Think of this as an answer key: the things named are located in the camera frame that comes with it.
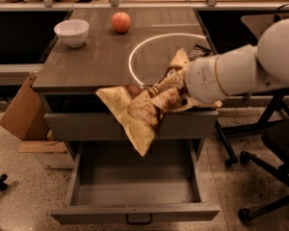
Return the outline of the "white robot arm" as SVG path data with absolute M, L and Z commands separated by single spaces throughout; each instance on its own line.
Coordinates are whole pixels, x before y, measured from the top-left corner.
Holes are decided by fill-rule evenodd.
M 191 62 L 185 83 L 188 93 L 204 104 L 237 94 L 289 88 L 289 18 L 270 26 L 255 46 Z

